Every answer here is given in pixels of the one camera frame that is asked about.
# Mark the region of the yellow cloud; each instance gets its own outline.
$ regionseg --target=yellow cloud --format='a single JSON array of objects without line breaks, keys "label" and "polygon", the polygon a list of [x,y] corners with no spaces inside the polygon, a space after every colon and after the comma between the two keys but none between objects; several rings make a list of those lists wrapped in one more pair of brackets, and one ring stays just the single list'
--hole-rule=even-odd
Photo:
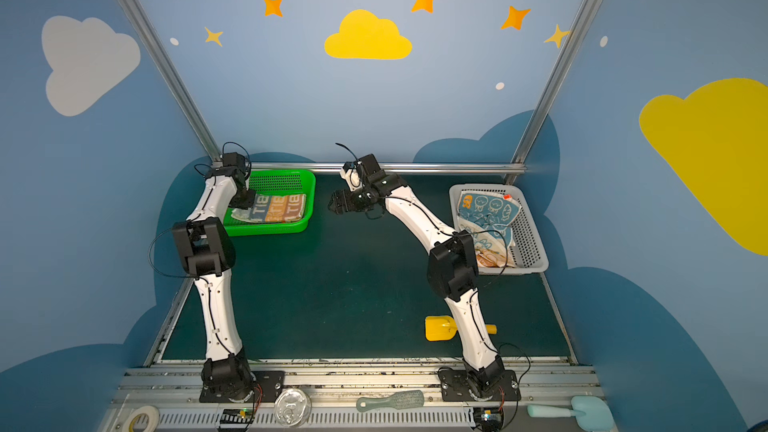
[{"label": "yellow cloud", "polygon": [[768,87],[724,79],[685,100],[658,96],[640,128],[733,240],[768,255]]},{"label": "yellow cloud", "polygon": [[402,59],[411,48],[411,41],[400,35],[394,22],[368,10],[350,12],[341,21],[339,33],[326,39],[326,53],[337,59]]}]

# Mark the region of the light blue shovel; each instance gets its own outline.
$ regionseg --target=light blue shovel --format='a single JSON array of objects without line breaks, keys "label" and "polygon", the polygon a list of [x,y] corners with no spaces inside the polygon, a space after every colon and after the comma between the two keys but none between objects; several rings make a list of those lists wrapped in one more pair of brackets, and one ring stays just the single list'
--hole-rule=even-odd
[{"label": "light blue shovel", "polygon": [[575,417],[582,430],[609,432],[614,428],[614,416],[608,405],[597,397],[579,395],[571,399],[571,409],[551,405],[529,405],[528,415],[537,418]]}]

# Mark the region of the white cloud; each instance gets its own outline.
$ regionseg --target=white cloud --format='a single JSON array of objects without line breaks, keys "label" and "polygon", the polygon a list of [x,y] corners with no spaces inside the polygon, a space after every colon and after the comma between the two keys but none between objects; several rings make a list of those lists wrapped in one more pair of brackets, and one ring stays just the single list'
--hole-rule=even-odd
[{"label": "white cloud", "polygon": [[56,112],[76,116],[139,65],[139,45],[99,19],[54,16],[43,25],[43,53],[53,69],[45,93]]}]

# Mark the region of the tin can lid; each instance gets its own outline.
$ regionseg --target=tin can lid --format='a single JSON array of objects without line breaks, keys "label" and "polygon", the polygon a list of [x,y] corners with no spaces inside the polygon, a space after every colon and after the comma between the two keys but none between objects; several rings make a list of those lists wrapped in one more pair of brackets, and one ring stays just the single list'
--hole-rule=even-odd
[{"label": "tin can lid", "polygon": [[280,425],[295,427],[309,418],[312,404],[310,398],[299,389],[284,389],[275,400],[275,419]]}]

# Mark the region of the green basket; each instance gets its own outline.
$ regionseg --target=green basket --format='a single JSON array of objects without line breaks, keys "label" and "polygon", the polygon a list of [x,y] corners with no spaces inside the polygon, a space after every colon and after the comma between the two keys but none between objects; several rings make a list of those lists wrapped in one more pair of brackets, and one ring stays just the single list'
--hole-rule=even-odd
[{"label": "green basket", "polygon": [[230,236],[295,234],[302,232],[309,224],[315,205],[315,175],[309,170],[255,170],[250,173],[248,187],[256,193],[270,196],[306,194],[304,217],[298,222],[285,224],[250,224],[232,218],[232,209],[228,208],[224,228]]}]

